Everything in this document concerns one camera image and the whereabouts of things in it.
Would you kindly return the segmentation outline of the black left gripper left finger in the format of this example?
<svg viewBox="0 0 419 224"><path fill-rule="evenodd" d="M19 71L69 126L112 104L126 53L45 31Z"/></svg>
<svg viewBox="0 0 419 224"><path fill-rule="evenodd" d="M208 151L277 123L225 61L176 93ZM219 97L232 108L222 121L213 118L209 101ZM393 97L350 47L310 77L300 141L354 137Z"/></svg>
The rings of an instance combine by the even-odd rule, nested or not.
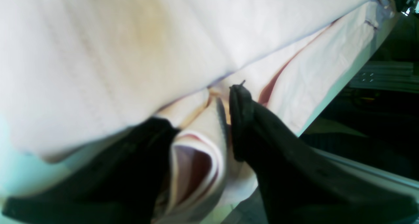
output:
<svg viewBox="0 0 419 224"><path fill-rule="evenodd" d="M9 197L2 214L26 224L150 224L178 132L150 118L52 188Z"/></svg>

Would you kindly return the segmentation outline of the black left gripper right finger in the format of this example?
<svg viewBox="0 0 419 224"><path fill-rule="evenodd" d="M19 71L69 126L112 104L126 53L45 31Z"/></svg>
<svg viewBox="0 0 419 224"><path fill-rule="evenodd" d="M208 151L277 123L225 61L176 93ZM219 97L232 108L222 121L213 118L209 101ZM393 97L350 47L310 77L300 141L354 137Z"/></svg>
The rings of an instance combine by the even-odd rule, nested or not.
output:
<svg viewBox="0 0 419 224"><path fill-rule="evenodd" d="M301 141L243 84L229 88L234 157L256 173L270 224L412 224L414 197L332 164Z"/></svg>

